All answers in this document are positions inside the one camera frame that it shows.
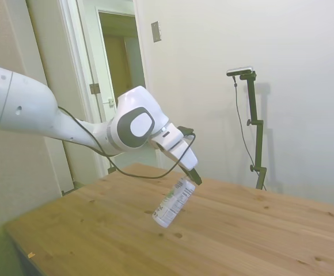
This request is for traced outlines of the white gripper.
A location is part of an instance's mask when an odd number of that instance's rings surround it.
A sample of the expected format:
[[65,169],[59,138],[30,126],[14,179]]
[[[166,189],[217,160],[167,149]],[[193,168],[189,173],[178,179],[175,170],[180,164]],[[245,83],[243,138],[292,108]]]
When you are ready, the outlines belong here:
[[183,168],[186,176],[196,185],[202,184],[202,179],[195,169],[198,160],[185,141],[182,131],[168,122],[161,130],[150,136],[150,144],[159,149],[172,161],[179,160],[179,166]]

